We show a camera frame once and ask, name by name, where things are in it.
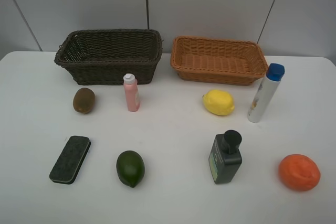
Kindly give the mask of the dark green pump bottle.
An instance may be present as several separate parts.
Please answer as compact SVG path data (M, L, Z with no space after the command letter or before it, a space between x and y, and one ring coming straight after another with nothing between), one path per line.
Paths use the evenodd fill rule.
M235 130L228 130L215 136L208 158L215 184L227 184L236 175L243 161L239 151L241 141L242 136Z

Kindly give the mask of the white bottle blue cap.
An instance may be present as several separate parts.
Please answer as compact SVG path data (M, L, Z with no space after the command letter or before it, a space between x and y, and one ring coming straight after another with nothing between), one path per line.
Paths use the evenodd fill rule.
M284 74L285 67L283 65L278 63L269 65L247 113L250 122L258 123L261 120Z

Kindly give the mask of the pink bottle white cap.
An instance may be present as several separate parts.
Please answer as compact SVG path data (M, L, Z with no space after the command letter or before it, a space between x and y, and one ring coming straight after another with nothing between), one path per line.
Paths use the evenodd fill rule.
M128 110L136 112L140 107L140 98L138 93L138 82L135 75L127 73L123 77L123 87Z

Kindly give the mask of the green avocado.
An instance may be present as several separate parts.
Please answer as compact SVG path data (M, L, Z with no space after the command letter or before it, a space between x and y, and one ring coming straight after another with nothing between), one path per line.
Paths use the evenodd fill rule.
M134 188L145 175L145 164L137 152L124 151L118 156L116 170L120 182Z

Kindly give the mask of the orange wicker basket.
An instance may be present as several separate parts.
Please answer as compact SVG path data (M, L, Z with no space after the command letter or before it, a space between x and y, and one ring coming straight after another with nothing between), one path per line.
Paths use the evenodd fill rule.
M254 42L179 36L171 67L187 81L249 86L264 77L268 64Z

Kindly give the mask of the orange fruit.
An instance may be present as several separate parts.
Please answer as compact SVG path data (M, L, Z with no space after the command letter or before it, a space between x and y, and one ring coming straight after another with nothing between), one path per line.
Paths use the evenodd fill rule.
M317 164L301 154L286 156L278 166L278 175L286 187L295 191L312 190L321 178Z

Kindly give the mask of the brown kiwi fruit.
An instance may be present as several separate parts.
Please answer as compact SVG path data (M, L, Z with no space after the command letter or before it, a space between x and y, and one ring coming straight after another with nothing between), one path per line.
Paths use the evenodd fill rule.
M89 88L79 89L73 98L73 108L76 112L87 114L95 105L95 93Z

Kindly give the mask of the dark brown wicker basket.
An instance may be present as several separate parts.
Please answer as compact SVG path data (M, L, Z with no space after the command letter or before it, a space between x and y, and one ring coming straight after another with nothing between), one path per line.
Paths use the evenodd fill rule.
M162 55L162 38L152 29L77 30L60 45L54 62L82 86L123 84L127 73L149 84Z

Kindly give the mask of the grey felt whiteboard eraser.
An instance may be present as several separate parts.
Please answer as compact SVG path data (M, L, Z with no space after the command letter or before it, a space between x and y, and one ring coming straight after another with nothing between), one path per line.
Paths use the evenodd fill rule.
M54 183L72 184L80 171L91 141L84 136L71 136L55 162L49 179Z

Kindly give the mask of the yellow lemon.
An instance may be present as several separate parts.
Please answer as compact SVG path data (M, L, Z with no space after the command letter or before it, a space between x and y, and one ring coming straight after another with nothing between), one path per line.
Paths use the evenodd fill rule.
M227 116L235 109L233 96L223 90L213 89L202 96L205 109L215 115Z

